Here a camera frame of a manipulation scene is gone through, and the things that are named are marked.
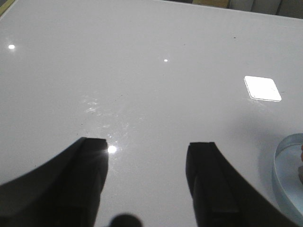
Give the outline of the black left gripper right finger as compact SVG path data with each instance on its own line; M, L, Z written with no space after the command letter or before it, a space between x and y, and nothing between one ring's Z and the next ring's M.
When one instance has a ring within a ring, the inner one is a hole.
M199 227L295 227L254 189L213 142L191 142L186 177Z

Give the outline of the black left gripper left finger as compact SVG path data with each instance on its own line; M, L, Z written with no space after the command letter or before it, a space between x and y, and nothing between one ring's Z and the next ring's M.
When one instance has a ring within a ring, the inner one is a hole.
M3 227L92 227L108 172L105 139L79 138L38 168L2 184Z

